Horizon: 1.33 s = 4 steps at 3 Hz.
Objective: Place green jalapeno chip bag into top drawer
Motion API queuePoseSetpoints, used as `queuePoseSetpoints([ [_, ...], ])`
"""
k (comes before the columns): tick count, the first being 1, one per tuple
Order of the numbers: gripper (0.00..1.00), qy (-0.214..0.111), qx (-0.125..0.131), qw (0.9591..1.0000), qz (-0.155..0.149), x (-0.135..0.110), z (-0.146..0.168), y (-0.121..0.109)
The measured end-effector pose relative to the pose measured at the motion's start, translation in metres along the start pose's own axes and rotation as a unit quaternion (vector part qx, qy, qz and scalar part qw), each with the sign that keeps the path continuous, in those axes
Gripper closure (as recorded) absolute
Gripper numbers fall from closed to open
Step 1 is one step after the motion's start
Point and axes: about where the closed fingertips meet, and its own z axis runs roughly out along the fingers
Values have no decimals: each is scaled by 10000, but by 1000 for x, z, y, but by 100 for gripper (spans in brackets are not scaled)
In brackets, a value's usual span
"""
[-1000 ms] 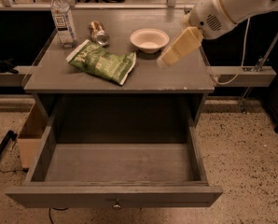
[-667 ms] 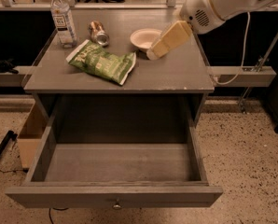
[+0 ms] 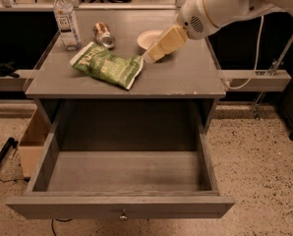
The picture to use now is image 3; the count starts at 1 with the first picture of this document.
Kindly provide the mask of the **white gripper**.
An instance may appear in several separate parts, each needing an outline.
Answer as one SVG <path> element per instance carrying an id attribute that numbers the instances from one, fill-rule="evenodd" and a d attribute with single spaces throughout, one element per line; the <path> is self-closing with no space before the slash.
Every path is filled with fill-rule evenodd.
<path id="1" fill-rule="evenodd" d="M 143 54 L 147 63 L 155 63 L 180 47 L 187 39 L 204 39 L 218 31 L 208 19 L 203 0 L 189 0 L 180 9 L 176 19 L 181 26 L 174 25 L 162 31 L 162 34 Z"/>

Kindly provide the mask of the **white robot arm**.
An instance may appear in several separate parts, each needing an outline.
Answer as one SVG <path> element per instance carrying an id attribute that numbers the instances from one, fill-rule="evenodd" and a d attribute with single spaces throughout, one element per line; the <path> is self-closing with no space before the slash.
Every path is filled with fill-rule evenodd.
<path id="1" fill-rule="evenodd" d="M 182 47 L 187 39 L 201 40 L 239 21 L 281 10 L 293 17 L 293 0 L 188 0 L 166 29 L 146 50 L 143 58 L 154 63 Z"/>

